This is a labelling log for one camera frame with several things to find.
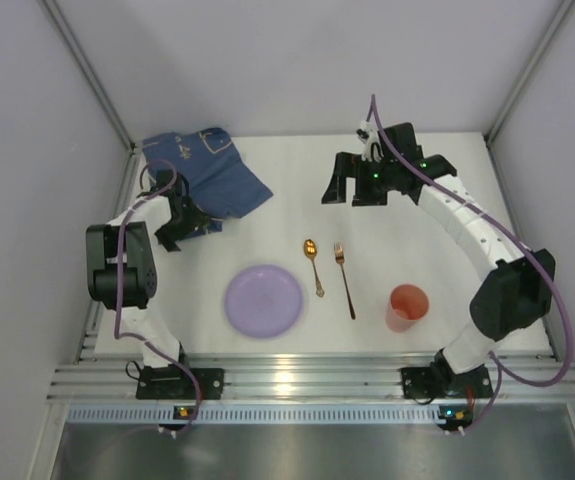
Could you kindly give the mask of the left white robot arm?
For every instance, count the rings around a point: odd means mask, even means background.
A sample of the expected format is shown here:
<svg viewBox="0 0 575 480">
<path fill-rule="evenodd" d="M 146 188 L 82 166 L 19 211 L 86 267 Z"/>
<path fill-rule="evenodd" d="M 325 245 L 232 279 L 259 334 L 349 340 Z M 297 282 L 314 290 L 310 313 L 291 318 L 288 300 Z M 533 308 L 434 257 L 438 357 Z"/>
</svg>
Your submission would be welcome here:
<svg viewBox="0 0 575 480">
<path fill-rule="evenodd" d="M 92 300 L 115 313 L 113 336 L 140 343 L 140 382 L 180 377 L 193 384 L 181 342 L 171 334 L 156 300 L 156 261 L 180 250 L 179 242 L 209 223 L 190 197 L 188 181 L 169 166 L 118 217 L 85 232 L 87 287 Z"/>
</svg>

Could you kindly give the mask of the blue cloth placemat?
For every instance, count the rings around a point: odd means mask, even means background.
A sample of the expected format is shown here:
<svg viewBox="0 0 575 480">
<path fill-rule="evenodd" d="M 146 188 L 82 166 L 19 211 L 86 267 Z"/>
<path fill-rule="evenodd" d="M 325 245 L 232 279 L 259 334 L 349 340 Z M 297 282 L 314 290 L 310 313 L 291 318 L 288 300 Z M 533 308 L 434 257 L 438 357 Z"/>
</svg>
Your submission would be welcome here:
<svg viewBox="0 0 575 480">
<path fill-rule="evenodd" d="M 218 127 L 192 134 L 163 133 L 143 141 L 148 160 L 165 159 L 188 182 L 189 196 L 211 216 L 191 235 L 222 230 L 222 221 L 240 219 L 268 201 L 273 192 L 243 163 L 230 135 Z"/>
</svg>

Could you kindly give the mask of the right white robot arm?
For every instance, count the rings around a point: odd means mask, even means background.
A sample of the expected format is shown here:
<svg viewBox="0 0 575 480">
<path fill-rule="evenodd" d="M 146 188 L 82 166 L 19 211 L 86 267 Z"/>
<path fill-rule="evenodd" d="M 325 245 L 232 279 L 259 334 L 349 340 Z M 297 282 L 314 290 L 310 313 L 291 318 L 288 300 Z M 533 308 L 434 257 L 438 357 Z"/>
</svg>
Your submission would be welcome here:
<svg viewBox="0 0 575 480">
<path fill-rule="evenodd" d="M 384 206 L 389 193 L 398 192 L 444 229 L 481 280 L 469 304 L 469 321 L 430 364 L 433 393 L 443 395 L 454 381 L 479 372 L 500 341 L 550 311 L 547 283 L 554 276 L 555 260 L 547 250 L 533 252 L 490 225 L 456 168 L 440 154 L 424 155 L 411 124 L 378 130 L 364 121 L 356 134 L 363 149 L 336 154 L 322 203 L 350 200 L 355 207 Z M 351 197 L 348 179 L 355 181 Z"/>
</svg>

